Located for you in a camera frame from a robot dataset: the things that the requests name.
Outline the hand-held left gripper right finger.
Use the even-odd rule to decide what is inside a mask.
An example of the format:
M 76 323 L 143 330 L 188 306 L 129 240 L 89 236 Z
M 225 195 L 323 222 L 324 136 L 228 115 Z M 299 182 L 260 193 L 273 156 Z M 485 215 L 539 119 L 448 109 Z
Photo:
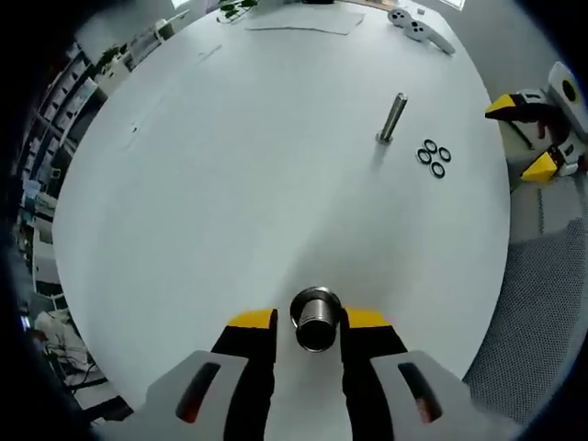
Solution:
M 355 440 L 514 439 L 514 421 L 476 404 L 431 356 L 408 350 L 380 312 L 346 307 L 340 332 Z

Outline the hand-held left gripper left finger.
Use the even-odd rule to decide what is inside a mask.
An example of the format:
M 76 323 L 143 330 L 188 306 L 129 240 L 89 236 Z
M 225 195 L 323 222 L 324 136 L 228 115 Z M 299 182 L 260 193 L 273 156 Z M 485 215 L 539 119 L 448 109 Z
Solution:
M 275 309 L 243 312 L 147 390 L 145 403 L 100 440 L 261 440 L 275 390 Z

